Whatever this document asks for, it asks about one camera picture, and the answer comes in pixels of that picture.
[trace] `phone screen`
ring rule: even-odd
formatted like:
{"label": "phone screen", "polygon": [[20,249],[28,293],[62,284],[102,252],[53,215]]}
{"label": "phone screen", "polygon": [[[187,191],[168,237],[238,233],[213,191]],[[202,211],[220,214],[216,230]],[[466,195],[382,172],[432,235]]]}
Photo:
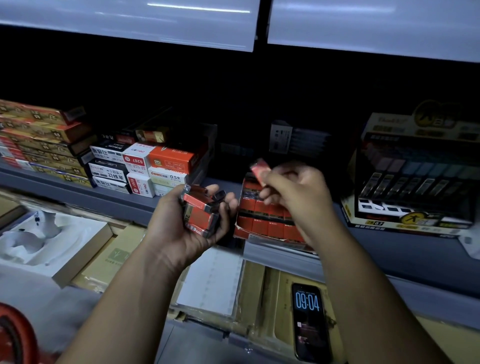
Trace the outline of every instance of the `phone screen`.
{"label": "phone screen", "polygon": [[292,284],[295,355],[312,363],[332,361],[322,296],[315,286]]}

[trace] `red eraser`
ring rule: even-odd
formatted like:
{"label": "red eraser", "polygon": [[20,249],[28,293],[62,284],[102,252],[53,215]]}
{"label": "red eraser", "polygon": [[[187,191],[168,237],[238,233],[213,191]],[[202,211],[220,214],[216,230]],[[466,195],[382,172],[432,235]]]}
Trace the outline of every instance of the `red eraser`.
{"label": "red eraser", "polygon": [[255,163],[250,166],[253,174],[255,175],[257,181],[262,187],[267,186],[267,184],[262,180],[261,174],[263,171],[271,171],[272,169],[268,166],[267,162],[265,162],[262,158],[257,159]]}

